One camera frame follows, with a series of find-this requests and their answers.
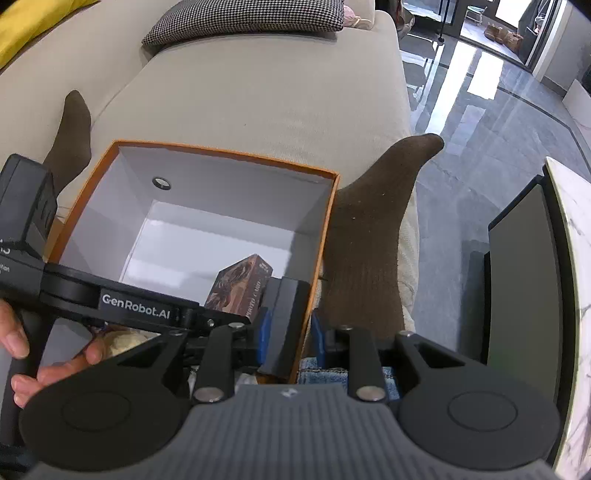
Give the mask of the dark grey gift box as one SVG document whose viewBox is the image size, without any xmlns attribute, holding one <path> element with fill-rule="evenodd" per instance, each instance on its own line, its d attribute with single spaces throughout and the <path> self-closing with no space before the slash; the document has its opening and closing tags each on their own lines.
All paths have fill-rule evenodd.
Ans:
<svg viewBox="0 0 591 480">
<path fill-rule="evenodd" d="M 256 322 L 259 375 L 290 379 L 307 319 L 310 292 L 311 286 L 305 281 L 271 277 L 267 282 Z"/>
</svg>

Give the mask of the yellow cushion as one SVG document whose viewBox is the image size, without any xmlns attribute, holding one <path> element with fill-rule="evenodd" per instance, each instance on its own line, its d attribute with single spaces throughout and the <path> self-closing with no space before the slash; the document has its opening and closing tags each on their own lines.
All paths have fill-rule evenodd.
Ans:
<svg viewBox="0 0 591 480">
<path fill-rule="evenodd" d="M 18 0 L 1 13 L 1 68 L 32 40 L 97 0 Z"/>
</svg>

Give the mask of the leg brown sock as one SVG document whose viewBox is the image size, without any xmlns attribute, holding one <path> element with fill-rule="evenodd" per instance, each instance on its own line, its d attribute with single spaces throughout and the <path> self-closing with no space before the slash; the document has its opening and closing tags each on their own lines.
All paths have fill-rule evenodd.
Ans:
<svg viewBox="0 0 591 480">
<path fill-rule="evenodd" d="M 419 251 L 415 183 L 444 146 L 433 133 L 403 138 L 335 194 L 318 299 L 322 327 L 362 329 L 380 347 L 411 329 Z"/>
<path fill-rule="evenodd" d="M 77 90 L 68 93 L 53 145 L 43 161 L 53 178 L 54 192 L 59 194 L 91 160 L 91 115 Z"/>
</svg>

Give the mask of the orange cardboard box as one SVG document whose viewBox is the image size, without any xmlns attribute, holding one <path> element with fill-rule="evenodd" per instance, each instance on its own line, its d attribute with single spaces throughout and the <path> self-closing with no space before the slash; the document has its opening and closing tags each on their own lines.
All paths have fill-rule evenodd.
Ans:
<svg viewBox="0 0 591 480">
<path fill-rule="evenodd" d="M 49 259 L 198 303 L 250 255 L 315 285 L 338 184 L 320 167 L 119 140 L 69 206 Z"/>
</svg>

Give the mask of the grey checked cushion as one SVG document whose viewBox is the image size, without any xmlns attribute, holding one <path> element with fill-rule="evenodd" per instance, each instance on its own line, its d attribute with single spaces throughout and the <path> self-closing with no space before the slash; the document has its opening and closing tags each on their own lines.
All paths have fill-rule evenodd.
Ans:
<svg viewBox="0 0 591 480">
<path fill-rule="evenodd" d="M 215 35 L 259 32 L 338 32 L 342 1 L 180 1 L 152 26 L 144 46 L 163 46 Z"/>
</svg>

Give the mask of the crochet bunny doll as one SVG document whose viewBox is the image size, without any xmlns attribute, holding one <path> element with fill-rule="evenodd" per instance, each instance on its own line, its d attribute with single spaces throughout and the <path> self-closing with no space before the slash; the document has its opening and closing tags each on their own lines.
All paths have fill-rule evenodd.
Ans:
<svg viewBox="0 0 591 480">
<path fill-rule="evenodd" d="M 157 336 L 157 333 L 136 329 L 108 330 L 103 335 L 105 359 L 110 359 L 125 353 Z"/>
</svg>

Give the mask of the left leg brown sock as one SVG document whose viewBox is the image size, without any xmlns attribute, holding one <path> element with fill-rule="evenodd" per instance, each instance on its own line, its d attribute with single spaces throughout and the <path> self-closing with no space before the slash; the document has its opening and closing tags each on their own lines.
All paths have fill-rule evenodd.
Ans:
<svg viewBox="0 0 591 480">
<path fill-rule="evenodd" d="M 53 178 L 54 192 L 59 194 L 91 160 L 91 115 L 77 90 L 68 93 L 53 145 L 43 161 Z"/>
</svg>

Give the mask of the right leg brown sock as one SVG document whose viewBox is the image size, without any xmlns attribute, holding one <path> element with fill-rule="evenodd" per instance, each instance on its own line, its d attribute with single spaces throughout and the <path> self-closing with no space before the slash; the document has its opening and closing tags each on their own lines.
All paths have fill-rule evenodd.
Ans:
<svg viewBox="0 0 591 480">
<path fill-rule="evenodd" d="M 433 133 L 403 138 L 335 194 L 318 299 L 322 327 L 362 329 L 380 347 L 411 329 L 419 251 L 415 183 L 444 146 Z"/>
</svg>

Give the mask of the brown printed card box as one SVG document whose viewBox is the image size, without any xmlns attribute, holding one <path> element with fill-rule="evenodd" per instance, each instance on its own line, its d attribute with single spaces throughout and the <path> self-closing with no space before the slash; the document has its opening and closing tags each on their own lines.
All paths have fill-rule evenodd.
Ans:
<svg viewBox="0 0 591 480">
<path fill-rule="evenodd" d="M 273 267 L 253 254 L 218 272 L 204 307 L 253 320 Z"/>
</svg>

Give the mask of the beige sofa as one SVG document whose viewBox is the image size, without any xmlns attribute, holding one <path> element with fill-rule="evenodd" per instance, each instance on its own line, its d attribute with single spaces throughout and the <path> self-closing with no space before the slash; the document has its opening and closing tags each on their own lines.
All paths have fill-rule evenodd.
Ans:
<svg viewBox="0 0 591 480">
<path fill-rule="evenodd" d="M 366 30 L 143 46 L 168 9 L 101 1 L 27 45 L 1 71 L 2 154 L 45 158 L 74 90 L 92 118 L 94 161 L 118 140 L 194 145 L 334 170 L 349 185 L 411 136 L 387 13 Z"/>
</svg>

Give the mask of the marble top coffee table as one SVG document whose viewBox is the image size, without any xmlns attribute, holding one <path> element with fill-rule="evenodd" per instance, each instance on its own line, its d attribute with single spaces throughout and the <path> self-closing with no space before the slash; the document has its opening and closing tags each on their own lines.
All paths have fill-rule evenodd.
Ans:
<svg viewBox="0 0 591 480">
<path fill-rule="evenodd" d="M 484 363 L 533 386 L 560 415 L 549 463 L 590 476 L 590 183 L 547 158 L 489 224 Z"/>
</svg>

